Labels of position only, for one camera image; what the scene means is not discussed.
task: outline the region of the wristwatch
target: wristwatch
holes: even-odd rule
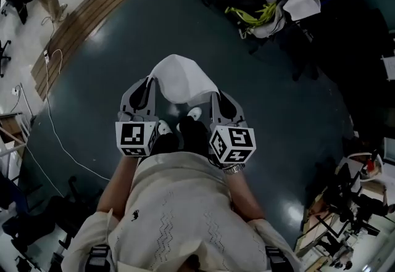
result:
[[[230,168],[224,168],[224,169],[222,169],[222,171],[226,175],[234,175],[235,173],[243,170],[245,167],[246,167],[246,165],[244,163],[238,163],[236,165],[233,165]]]

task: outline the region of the shoe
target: shoe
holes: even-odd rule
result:
[[[163,120],[159,120],[158,132],[160,135],[166,135],[169,133],[173,133],[172,130],[170,129],[169,125]]]
[[[60,6],[61,13],[60,13],[60,17],[58,19],[56,19],[56,21],[55,21],[56,23],[62,23],[67,18],[69,13],[65,12],[66,8],[67,8],[67,4],[63,4]]]
[[[194,107],[187,114],[187,117],[192,117],[195,121],[197,121],[202,115],[202,109],[200,107]],[[180,131],[180,123],[177,124],[177,131]]]

